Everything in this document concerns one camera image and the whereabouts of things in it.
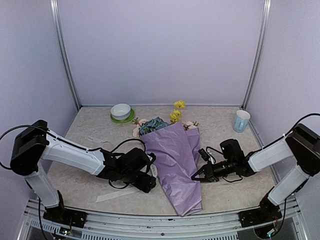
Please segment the clear printed cellophane wrap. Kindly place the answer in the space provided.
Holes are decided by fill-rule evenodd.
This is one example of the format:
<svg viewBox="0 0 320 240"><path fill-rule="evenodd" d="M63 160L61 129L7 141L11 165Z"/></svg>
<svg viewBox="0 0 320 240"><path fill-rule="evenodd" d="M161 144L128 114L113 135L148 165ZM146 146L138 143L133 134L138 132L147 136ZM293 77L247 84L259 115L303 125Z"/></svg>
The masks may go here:
<svg viewBox="0 0 320 240"><path fill-rule="evenodd" d="M121 145L130 141L142 143L143 148L135 147L127 153L116 152ZM104 168L97 177L108 180L109 186L114 188L115 191L99 195L96 198L97 203L141 191L135 187L136 175L139 172L155 177L157 184L158 170L154 165L156 155L152 152L146 152L146 145L142 140L130 138L118 144L111 151L104 149L100 151L103 153L105 161L103 162Z"/></svg>

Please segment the purple wrapping paper sheet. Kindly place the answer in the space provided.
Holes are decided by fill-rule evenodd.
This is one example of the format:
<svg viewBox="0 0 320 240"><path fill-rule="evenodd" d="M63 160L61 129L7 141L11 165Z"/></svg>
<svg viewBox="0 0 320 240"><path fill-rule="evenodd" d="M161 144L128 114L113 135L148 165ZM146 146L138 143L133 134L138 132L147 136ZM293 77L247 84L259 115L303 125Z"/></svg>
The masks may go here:
<svg viewBox="0 0 320 240"><path fill-rule="evenodd" d="M197 171L201 136L198 127L186 130L182 123L155 130L141 137L148 153L154 153L157 177L176 214L180 217L202 210Z"/></svg>

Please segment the pink fake rose bunch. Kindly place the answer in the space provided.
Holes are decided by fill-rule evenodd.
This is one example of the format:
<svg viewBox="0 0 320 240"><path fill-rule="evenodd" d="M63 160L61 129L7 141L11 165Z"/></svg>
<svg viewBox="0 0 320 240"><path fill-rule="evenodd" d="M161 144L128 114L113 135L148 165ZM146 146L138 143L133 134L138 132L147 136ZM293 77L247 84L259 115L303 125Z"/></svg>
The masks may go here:
<svg viewBox="0 0 320 240"><path fill-rule="evenodd" d="M132 123L135 125L135 128L132 131L132 136L136 139L141 137L140 128L143 124L145 124L148 120L145 118L139 119L138 117L132 120Z"/></svg>

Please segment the blue fake flower bunch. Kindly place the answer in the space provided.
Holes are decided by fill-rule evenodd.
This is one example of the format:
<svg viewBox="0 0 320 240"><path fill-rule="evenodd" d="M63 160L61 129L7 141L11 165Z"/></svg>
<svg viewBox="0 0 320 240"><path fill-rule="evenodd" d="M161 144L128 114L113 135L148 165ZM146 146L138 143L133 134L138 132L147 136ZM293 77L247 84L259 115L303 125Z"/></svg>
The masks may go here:
<svg viewBox="0 0 320 240"><path fill-rule="evenodd" d="M139 134L141 136L149 134L151 132L168 127L170 124L165 122L162 118L156 117L142 124L139 128Z"/></svg>

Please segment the yellow fake flower stem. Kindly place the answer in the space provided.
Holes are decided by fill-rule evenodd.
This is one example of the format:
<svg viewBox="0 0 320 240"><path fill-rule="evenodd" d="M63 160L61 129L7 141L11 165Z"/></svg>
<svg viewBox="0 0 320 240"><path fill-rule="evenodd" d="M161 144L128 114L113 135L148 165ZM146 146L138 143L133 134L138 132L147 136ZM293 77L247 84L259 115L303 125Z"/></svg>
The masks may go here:
<svg viewBox="0 0 320 240"><path fill-rule="evenodd" d="M173 104L173 111L170 113L170 123L176 124L182 121L182 110L186 108L186 103L183 100L176 101Z"/></svg>

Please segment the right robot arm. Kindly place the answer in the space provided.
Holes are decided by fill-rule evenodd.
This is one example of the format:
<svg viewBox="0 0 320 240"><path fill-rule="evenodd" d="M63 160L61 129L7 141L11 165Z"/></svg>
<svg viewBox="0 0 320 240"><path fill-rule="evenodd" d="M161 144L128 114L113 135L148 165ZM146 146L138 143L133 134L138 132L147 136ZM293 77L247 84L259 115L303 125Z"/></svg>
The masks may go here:
<svg viewBox="0 0 320 240"><path fill-rule="evenodd" d="M310 177L320 172L320 136L300 121L280 138L248 155L244 154L236 139L221 142L220 148L219 153L224 161L218 163L212 163L204 149L198 151L207 163L191 176L193 181L217 182L232 173L250 177L282 160L296 160L296 165L260 201L255 210L260 222L268 221L287 197L299 191Z"/></svg>

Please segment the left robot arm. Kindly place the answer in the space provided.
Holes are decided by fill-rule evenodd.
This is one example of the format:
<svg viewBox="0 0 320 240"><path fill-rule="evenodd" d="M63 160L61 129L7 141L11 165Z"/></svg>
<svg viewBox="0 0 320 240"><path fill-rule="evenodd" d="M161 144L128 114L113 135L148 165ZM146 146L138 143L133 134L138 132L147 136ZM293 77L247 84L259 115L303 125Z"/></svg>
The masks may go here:
<svg viewBox="0 0 320 240"><path fill-rule="evenodd" d="M62 194L50 183L40 161L53 161L85 171L105 179L111 185L121 181L149 193L156 186L156 178L149 174L156 160L154 153L145 148L133 148L127 153L107 151L101 147L87 148L68 141L49 130L48 123L38 120L32 125L15 126L0 137L22 129L14 139L10 165L2 168L24 177L29 187L42 202L47 217L61 223L70 218L70 210L64 206Z"/></svg>

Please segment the light blue mug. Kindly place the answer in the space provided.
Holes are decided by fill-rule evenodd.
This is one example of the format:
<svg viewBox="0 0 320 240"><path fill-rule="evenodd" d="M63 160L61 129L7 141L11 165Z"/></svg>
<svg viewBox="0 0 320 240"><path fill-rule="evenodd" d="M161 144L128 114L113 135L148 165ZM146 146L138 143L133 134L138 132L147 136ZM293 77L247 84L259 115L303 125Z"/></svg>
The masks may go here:
<svg viewBox="0 0 320 240"><path fill-rule="evenodd" d="M235 115L233 130L237 133L244 132L250 119L251 115L247 111L238 110Z"/></svg>

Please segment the white ceramic bowl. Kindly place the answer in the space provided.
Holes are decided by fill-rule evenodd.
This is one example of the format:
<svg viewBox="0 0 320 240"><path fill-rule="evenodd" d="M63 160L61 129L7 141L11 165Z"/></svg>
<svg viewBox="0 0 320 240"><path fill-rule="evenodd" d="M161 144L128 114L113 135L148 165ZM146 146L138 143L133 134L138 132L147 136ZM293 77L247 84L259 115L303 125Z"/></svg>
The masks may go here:
<svg viewBox="0 0 320 240"><path fill-rule="evenodd" d="M127 119L130 116L130 113L131 107L126 103L116 104L110 110L111 116L119 121Z"/></svg>

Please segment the front aluminium rail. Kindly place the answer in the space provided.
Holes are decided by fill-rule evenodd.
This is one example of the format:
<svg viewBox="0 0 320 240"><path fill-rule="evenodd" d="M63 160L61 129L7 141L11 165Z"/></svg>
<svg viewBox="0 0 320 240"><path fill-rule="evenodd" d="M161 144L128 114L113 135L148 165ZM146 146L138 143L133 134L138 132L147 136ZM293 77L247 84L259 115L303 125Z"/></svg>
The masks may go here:
<svg viewBox="0 0 320 240"><path fill-rule="evenodd" d="M21 219L17 239L27 238L29 230L41 230L38 201L30 199ZM56 233L66 240L236 240L245 231L255 235L254 230L271 222L257 226L242 227L239 210L212 214L198 214L187 217L143 216L115 214L87 210L83 228L72 227L67 235L59 232L68 226L41 220L43 230ZM306 224L296 199L289 198L286 203L284 224L272 240L310 240Z"/></svg>

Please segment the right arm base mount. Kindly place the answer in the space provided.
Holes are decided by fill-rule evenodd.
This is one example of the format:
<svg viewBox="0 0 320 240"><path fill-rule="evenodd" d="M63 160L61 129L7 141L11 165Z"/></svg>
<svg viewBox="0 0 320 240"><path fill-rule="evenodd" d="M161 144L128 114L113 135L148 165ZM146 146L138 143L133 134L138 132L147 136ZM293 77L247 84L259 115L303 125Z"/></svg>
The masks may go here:
<svg viewBox="0 0 320 240"><path fill-rule="evenodd" d="M238 213L240 224L242 228L251 227L275 221L276 218L281 219L282 213L280 210L263 213L260 208L240 211Z"/></svg>

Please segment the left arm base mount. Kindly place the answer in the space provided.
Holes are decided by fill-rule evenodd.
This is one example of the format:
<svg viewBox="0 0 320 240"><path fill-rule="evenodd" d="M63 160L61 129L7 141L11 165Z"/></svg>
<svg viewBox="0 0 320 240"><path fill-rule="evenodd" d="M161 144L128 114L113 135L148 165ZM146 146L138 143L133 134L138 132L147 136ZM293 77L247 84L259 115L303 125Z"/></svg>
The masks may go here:
<svg viewBox="0 0 320 240"><path fill-rule="evenodd" d="M52 208L47 209L43 218L55 223L67 225L70 227L84 228L87 213L84 211L78 211L73 209L53 210Z"/></svg>

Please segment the right aluminium frame post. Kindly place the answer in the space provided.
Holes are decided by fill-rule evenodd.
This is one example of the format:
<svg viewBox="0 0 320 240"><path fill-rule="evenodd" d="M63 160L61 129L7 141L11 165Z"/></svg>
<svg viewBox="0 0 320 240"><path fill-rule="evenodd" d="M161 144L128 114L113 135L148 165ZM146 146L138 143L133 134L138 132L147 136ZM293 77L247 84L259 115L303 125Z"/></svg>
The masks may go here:
<svg viewBox="0 0 320 240"><path fill-rule="evenodd" d="M260 29L259 29L257 46L256 46L254 59L253 59L253 65L251 68L247 89L246 89L244 99L243 99L243 102L241 105L241 108L243 110L246 110L248 108L251 96L253 94L254 85L255 85L258 70L259 70L259 65L261 62L262 55L263 55L263 47L264 47L264 43L265 43L265 37L266 37L267 31L268 31L271 5L272 5L271 0L265 0L263 2L262 18L261 18L261 24L260 24Z"/></svg>

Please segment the aluminium frame post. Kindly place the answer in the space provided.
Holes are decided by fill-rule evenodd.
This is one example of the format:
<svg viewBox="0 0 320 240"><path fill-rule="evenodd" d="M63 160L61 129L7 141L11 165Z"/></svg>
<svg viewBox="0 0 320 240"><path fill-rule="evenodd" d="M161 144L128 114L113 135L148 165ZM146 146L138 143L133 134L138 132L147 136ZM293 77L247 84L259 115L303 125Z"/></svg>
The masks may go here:
<svg viewBox="0 0 320 240"><path fill-rule="evenodd" d="M247 89L246 89L244 99L243 99L243 102L241 105L241 108L243 110L246 110L248 108L251 96L253 94L254 85L255 85L258 70L259 70L259 65L261 62L262 55L263 55L263 47L264 47L264 43L265 43L265 37L266 37L267 31L268 31L271 5L272 5L271 0L265 0L263 2L262 18L261 18L261 24L260 24L260 29L259 29L257 46L256 46L254 59L253 59L253 65L251 68Z"/></svg>
<svg viewBox="0 0 320 240"><path fill-rule="evenodd" d="M57 37L58 49L59 49L63 69L66 76L66 81L71 93L71 98L73 100L75 109L78 112L81 109L82 104L81 104L79 94L76 89L76 85L72 75L70 61L68 59L67 49L66 49L64 35L63 35L62 22L60 18L59 4L57 0L50 0L50 9L51 9L51 15L52 15L53 24L54 24L54 30Z"/></svg>

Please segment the left aluminium frame post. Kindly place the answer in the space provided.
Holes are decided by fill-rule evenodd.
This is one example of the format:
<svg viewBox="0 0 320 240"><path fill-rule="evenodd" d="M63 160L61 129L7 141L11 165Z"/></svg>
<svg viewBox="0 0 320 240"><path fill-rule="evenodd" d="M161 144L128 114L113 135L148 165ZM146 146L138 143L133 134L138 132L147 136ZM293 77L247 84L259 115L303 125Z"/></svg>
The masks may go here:
<svg viewBox="0 0 320 240"><path fill-rule="evenodd" d="M81 104L79 94L76 89L76 85L72 75L70 61L68 59L67 49L66 49L64 35L63 35L62 22L60 18L59 4L57 0L50 0L50 9L51 9L51 15L52 15L53 24L54 24L54 30L57 37L58 49L59 49L63 69L66 76L66 81L71 93L71 98L73 100L75 109L78 112L81 109L82 104Z"/></svg>

